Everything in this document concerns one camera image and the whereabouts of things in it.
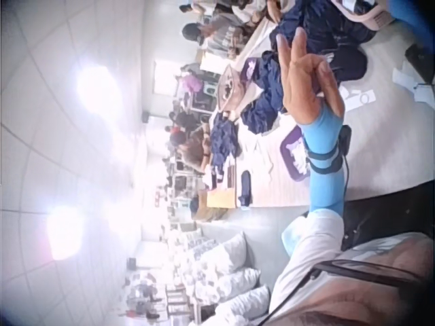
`cable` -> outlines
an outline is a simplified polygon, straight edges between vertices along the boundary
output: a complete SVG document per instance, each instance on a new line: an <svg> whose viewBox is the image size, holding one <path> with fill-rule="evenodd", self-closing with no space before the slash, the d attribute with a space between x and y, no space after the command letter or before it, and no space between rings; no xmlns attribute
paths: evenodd
<svg viewBox="0 0 435 326"><path fill-rule="evenodd" d="M349 169L349 164L347 163L346 155L343 155L343 158L345 160L345 166L346 166L346 183L345 183L345 194L343 200L346 201L346 192L347 192L347 185L349 184L350 169Z"/></svg>

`white shirt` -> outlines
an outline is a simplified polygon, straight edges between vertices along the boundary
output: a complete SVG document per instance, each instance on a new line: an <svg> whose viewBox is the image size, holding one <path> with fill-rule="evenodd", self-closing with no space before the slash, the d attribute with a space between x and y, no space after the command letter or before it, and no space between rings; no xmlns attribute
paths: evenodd
<svg viewBox="0 0 435 326"><path fill-rule="evenodd" d="M290 262L275 283L269 313L280 305L300 280L317 263L333 259L364 261L374 255L390 251L403 240L409 238L428 238L424 234L410 232L389 238L376 239L342 252L341 243L344 236L344 224L343 218L340 215L329 209L319 209L309 213L305 223L304 232L297 242ZM275 316L279 316L296 307L318 288L337 277L341 276L330 276L326 273L321 273L318 278L308 282L300 289Z"/></svg>

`ceiling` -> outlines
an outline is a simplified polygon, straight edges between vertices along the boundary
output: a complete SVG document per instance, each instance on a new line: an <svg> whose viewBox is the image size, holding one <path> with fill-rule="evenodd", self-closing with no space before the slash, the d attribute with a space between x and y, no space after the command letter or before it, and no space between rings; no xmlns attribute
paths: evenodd
<svg viewBox="0 0 435 326"><path fill-rule="evenodd" d="M102 325L140 240L144 5L2 1L0 308L18 325Z"/></svg>

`purple bag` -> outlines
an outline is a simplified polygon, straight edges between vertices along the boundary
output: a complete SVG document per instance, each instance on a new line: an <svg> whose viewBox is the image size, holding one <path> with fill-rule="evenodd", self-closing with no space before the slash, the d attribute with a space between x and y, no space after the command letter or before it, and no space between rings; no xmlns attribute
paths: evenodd
<svg viewBox="0 0 435 326"><path fill-rule="evenodd" d="M305 146L302 138L302 130L296 126L284 138L279 147L287 171L290 177L299 182L309 177L309 165L305 154Z"/></svg>

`bright light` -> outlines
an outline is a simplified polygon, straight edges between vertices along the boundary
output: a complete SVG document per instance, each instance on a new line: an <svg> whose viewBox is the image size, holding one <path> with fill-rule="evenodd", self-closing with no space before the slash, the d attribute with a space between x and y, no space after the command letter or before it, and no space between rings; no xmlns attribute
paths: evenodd
<svg viewBox="0 0 435 326"><path fill-rule="evenodd" d="M131 234L132 229L137 228L139 224L139 211L131 200L106 202L103 206L103 214L110 230L121 237Z"/></svg>
<svg viewBox="0 0 435 326"><path fill-rule="evenodd" d="M156 60L154 66L154 93L175 96L178 81L175 79L181 71L180 64L166 60Z"/></svg>
<svg viewBox="0 0 435 326"><path fill-rule="evenodd" d="M116 80L106 67L88 67L80 72L77 91L85 108L109 122L122 110L122 95Z"/></svg>
<svg viewBox="0 0 435 326"><path fill-rule="evenodd" d="M47 233L54 260L75 255L82 246L83 217L72 207L57 207L48 216Z"/></svg>
<svg viewBox="0 0 435 326"><path fill-rule="evenodd" d="M112 136L112 156L121 163L129 164L135 158L135 148L132 139L128 139L121 132L114 132Z"/></svg>

